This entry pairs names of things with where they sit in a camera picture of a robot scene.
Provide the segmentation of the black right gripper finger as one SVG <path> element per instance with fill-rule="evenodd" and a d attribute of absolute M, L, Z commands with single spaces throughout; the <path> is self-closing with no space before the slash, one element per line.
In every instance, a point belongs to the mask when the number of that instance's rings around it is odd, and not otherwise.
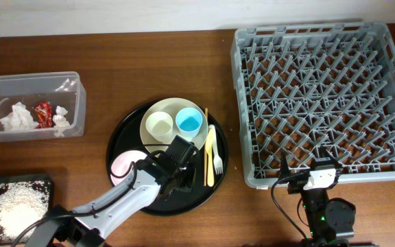
<path fill-rule="evenodd" d="M 329 161 L 334 165 L 335 169 L 341 169 L 342 166 L 339 164 L 336 158 L 334 158 L 331 153 L 324 147 L 319 147 L 319 153 L 322 158 L 328 158 Z"/>
<path fill-rule="evenodd" d="M 287 153 L 285 151 L 281 152 L 280 158 L 280 174 L 278 179 L 282 180 L 290 176 L 289 166 L 287 162 Z"/>

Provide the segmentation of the cream plastic cup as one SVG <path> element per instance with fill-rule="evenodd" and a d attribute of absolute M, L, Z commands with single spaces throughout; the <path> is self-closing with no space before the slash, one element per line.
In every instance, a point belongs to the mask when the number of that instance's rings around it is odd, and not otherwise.
<path fill-rule="evenodd" d="M 152 113 L 145 122 L 146 130 L 161 143 L 168 143 L 173 136 L 173 119 L 168 113 Z"/>

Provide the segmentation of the pink small bowl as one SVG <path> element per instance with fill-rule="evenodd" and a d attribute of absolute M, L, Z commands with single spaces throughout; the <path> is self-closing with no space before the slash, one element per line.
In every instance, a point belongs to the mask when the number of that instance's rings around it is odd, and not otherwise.
<path fill-rule="evenodd" d="M 118 155 L 111 165 L 111 181 L 114 186 L 117 186 L 123 180 L 131 175 L 131 162 L 143 160 L 147 156 L 146 153 L 138 150 L 129 150 Z"/>

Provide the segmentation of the small white tissue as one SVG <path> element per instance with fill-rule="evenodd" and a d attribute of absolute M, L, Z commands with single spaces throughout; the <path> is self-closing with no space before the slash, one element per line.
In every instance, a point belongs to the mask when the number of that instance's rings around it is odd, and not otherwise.
<path fill-rule="evenodd" d="M 56 107 L 56 113 L 52 117 L 52 120 L 54 122 L 54 128 L 57 128 L 57 130 L 54 132 L 55 137 L 63 137 L 64 129 L 71 125 L 65 117 L 67 113 L 68 110 L 65 109 L 64 107 L 61 106 Z"/>

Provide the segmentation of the red snack wrapper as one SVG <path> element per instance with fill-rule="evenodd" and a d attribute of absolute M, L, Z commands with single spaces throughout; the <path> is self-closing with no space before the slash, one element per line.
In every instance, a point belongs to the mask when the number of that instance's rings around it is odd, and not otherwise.
<path fill-rule="evenodd" d="M 50 102 L 42 102 L 34 107 L 38 116 L 38 128 L 52 127 L 52 107 Z"/>

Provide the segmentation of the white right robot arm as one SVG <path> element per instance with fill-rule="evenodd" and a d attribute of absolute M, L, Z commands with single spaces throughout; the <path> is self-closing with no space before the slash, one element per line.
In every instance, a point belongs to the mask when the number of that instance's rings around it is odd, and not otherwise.
<path fill-rule="evenodd" d="M 325 147 L 318 150 L 310 169 L 297 172 L 289 179 L 288 192 L 299 193 L 306 213 L 311 237 L 303 246 L 349 246 L 354 237 L 356 207 L 342 198 L 329 198 L 343 167 Z"/>

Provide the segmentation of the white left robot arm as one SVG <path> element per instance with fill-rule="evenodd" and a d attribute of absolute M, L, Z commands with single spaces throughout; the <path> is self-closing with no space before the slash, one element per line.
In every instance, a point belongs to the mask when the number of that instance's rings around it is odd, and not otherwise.
<path fill-rule="evenodd" d="M 166 150 L 131 161 L 119 184 L 97 199 L 67 211 L 56 206 L 28 226 L 26 246 L 53 246 L 54 240 L 72 246 L 104 246 L 106 238 L 130 216 L 175 190 L 190 192 L 200 151 L 176 136 Z"/>

